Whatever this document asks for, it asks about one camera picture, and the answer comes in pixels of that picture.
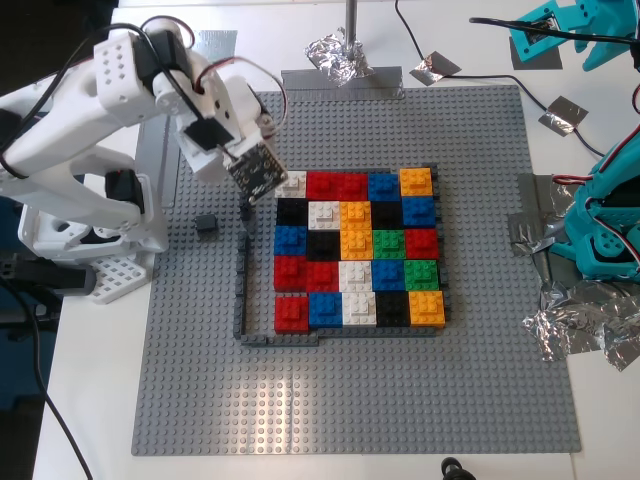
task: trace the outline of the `yellow lego brick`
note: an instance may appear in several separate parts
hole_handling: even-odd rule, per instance
[[[340,257],[342,260],[373,260],[371,230],[341,230]]]
[[[432,197],[430,168],[401,168],[400,195],[403,197]]]
[[[409,313],[412,327],[444,327],[444,296],[442,292],[409,292]]]
[[[340,202],[340,230],[371,230],[371,202]]]

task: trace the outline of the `white table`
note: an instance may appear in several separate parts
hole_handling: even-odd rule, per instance
[[[467,74],[513,73],[508,33],[470,25],[473,15],[517,18],[541,0],[431,0],[402,5],[425,53],[438,50]],[[344,21],[344,4],[119,9],[114,21],[140,24],[156,14],[170,14],[194,29],[238,30],[236,53],[273,72],[310,68],[302,53],[309,42]],[[421,86],[408,75],[417,54],[395,16],[393,4],[363,3],[358,37],[371,65],[400,65],[406,87]],[[630,96],[639,81],[625,55],[591,73],[581,70],[585,55],[561,47],[564,70],[517,75],[549,104],[562,94],[589,110],[581,131],[601,150],[622,138],[637,116]],[[234,66],[257,91],[274,90],[260,73]],[[443,81],[442,85],[478,84]],[[541,112],[522,95],[535,173],[586,173],[594,162],[574,136],[561,138],[537,121]],[[104,143],[131,155],[137,128],[118,132]],[[96,479],[395,478],[438,479],[444,455],[405,456],[246,456],[133,457],[130,453],[150,286],[107,307],[70,298],[64,303],[49,391],[80,444]],[[569,358],[583,451],[578,454],[457,455],[480,479],[601,480],[637,478],[640,432],[640,361],[623,373],[602,353]],[[46,412],[34,478],[81,479],[82,471],[62,431]]]

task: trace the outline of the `black lego brick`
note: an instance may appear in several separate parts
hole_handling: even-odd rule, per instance
[[[374,230],[404,230],[402,202],[371,202],[371,226]]]
[[[304,198],[279,198],[276,225],[306,227],[309,223],[309,201]]]
[[[307,260],[310,262],[340,261],[340,232],[307,232]]]
[[[408,327],[409,294],[407,292],[376,292],[378,327]]]

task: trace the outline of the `teal robotic arm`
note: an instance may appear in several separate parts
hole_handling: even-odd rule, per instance
[[[560,7],[555,0],[551,0],[520,18],[519,22],[531,22],[548,30],[635,38],[638,26],[636,2],[637,0],[577,0],[576,5]],[[523,62],[568,40],[517,30],[512,30],[511,36]],[[584,51],[587,44],[587,41],[576,40],[576,52]],[[628,50],[628,46],[622,44],[597,43],[582,67],[588,72]]]
[[[576,262],[587,278],[640,282],[640,136],[636,128],[585,177],[556,176],[578,184],[565,217],[569,243],[551,251]]]
[[[531,60],[575,40],[577,52],[595,43],[583,64],[592,70],[630,51],[634,67],[640,67],[638,11],[640,0],[577,0],[559,7],[545,3],[517,21],[472,18],[511,29],[523,61]],[[633,95],[633,106],[640,85]],[[575,204],[565,217],[568,243],[556,243],[551,251],[576,262],[591,279],[629,280],[640,283],[640,125],[613,147],[586,176],[556,175],[554,181],[579,185]]]

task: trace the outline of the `gray lego baseplate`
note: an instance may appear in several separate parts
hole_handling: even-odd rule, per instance
[[[269,109],[281,106],[266,94]],[[275,202],[245,226],[231,179],[184,161],[169,250],[157,256],[134,455],[534,453],[580,450],[567,367],[521,327],[539,284],[509,248],[530,172],[517,87],[406,90],[404,100],[293,103],[277,151],[293,170],[438,164],[451,313],[433,338],[323,339],[248,348],[234,339],[236,251],[246,230],[246,328],[271,336]],[[198,215],[215,213],[215,240]]]

